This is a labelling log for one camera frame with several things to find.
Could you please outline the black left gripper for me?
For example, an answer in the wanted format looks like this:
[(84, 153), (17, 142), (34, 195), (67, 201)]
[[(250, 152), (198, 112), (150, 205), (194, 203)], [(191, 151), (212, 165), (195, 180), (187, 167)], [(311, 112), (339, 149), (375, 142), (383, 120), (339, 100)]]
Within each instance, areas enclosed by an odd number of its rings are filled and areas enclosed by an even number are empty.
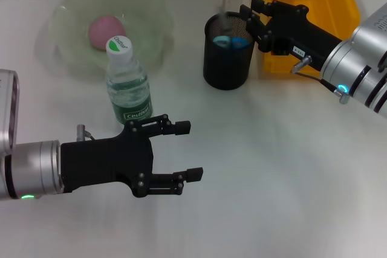
[(129, 121), (112, 138), (63, 143), (60, 174), (64, 192), (90, 185), (121, 182), (137, 198), (146, 195), (181, 195), (184, 184), (199, 182), (203, 168), (170, 174), (152, 174), (153, 153), (147, 136), (186, 135), (190, 121), (173, 123), (167, 114)]

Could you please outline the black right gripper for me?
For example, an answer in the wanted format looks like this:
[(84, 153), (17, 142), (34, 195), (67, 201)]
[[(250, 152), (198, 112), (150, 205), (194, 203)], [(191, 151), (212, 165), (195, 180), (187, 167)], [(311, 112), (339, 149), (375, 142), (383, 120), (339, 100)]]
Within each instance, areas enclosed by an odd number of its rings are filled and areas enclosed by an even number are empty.
[[(246, 31), (264, 53), (276, 56), (291, 54), (298, 59), (310, 56), (310, 66), (320, 71), (330, 53), (342, 41), (312, 24), (307, 19), (309, 8), (304, 5), (251, 0), (250, 7), (241, 5), (239, 14), (246, 22)], [(253, 11), (268, 16), (267, 24), (264, 25)]]

